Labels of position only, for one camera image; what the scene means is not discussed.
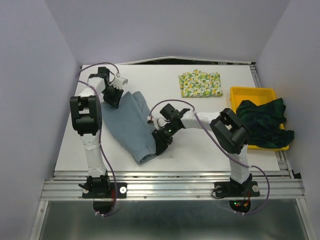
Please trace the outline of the light blue denim skirt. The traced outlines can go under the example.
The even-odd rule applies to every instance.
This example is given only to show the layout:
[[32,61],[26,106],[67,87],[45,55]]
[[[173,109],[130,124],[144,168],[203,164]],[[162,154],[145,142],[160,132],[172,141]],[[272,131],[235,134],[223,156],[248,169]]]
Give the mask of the light blue denim skirt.
[[138,165],[156,158],[156,128],[147,123],[150,109],[140,91],[126,92],[117,109],[103,102],[101,110],[106,128]]

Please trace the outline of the lemon print skirt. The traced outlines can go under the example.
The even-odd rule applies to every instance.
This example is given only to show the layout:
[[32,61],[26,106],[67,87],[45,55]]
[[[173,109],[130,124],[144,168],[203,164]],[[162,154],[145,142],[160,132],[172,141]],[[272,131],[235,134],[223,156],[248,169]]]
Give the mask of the lemon print skirt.
[[178,75],[180,94],[183,98],[208,98],[223,96],[221,75],[218,72],[194,70]]

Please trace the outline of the dark green skirt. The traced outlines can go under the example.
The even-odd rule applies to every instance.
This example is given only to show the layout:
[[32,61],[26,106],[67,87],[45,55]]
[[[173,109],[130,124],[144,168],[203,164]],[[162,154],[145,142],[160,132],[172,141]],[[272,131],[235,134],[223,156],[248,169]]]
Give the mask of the dark green skirt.
[[286,105],[282,98],[262,105],[243,100],[236,114],[249,130],[248,144],[264,149],[288,146],[294,140],[295,132],[280,128],[280,125],[287,121],[285,110]]

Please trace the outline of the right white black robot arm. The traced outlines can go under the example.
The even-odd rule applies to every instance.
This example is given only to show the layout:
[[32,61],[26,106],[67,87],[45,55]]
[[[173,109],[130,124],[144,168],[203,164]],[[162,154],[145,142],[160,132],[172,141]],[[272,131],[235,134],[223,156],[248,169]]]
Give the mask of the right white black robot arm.
[[232,109],[197,113],[194,106],[177,110],[168,103],[160,110],[160,114],[166,124],[157,126],[152,132],[156,155],[167,150],[173,142],[174,134],[179,130],[202,129],[228,157],[230,164],[229,181],[216,182],[212,191],[213,197],[242,197],[250,192],[252,174],[247,157],[249,130]]

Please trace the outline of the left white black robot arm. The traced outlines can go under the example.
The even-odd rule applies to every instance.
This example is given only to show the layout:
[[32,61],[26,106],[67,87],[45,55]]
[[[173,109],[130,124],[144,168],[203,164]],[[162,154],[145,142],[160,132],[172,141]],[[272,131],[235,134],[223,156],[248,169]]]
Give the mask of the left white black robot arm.
[[124,90],[110,81],[111,71],[100,66],[97,73],[89,75],[84,82],[84,90],[69,100],[70,116],[73,129],[82,141],[87,160],[87,177],[82,188],[82,197],[87,199],[113,199],[116,196],[116,186],[110,181],[105,160],[101,151],[102,107],[103,101],[113,109],[119,107]]

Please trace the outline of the yellow plastic tray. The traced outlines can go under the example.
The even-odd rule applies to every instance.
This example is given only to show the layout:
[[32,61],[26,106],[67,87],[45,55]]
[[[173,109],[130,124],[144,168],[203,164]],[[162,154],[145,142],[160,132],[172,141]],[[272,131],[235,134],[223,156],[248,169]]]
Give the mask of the yellow plastic tray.
[[[276,97],[275,91],[271,88],[258,88],[258,87],[239,87],[233,86],[230,88],[230,102],[231,108],[236,113],[237,108],[243,100],[250,100],[257,106],[269,103],[273,100],[279,99]],[[285,129],[284,123],[280,125],[281,129]],[[253,150],[270,150],[274,152],[287,151],[289,145],[279,149],[261,148],[255,145],[248,144],[249,149]]]

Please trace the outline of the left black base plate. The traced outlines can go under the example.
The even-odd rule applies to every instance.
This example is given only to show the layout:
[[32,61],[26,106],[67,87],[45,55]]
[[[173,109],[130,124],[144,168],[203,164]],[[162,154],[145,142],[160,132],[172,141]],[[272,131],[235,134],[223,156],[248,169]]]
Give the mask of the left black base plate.
[[83,189],[81,197],[85,200],[93,200],[92,208],[97,216],[108,217],[115,210],[117,200],[127,198],[127,191],[126,182],[118,182],[116,186],[111,182],[109,189],[103,189],[100,192]]

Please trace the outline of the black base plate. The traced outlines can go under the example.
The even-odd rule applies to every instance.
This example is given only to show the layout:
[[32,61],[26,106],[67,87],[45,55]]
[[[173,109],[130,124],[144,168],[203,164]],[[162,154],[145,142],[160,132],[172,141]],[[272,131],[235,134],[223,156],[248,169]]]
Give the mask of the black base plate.
[[109,189],[103,189],[100,192],[83,189],[81,197],[85,200],[93,200],[92,208],[97,216],[108,217],[115,210],[117,200],[127,198],[127,191],[126,182],[118,182],[116,186],[111,182]]
[[247,186],[232,181],[218,181],[214,183],[211,196],[215,199],[230,198],[229,205],[233,211],[248,214],[251,198],[259,197],[260,190],[256,181],[250,181]]

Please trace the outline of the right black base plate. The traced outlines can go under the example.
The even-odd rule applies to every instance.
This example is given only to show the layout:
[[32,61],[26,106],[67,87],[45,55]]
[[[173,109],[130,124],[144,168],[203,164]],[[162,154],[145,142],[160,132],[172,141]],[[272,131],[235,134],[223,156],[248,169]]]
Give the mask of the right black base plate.
[[248,214],[251,198],[259,197],[260,190],[256,181],[250,181],[247,186],[232,181],[218,181],[214,183],[211,196],[215,199],[230,198],[229,205],[233,211]]

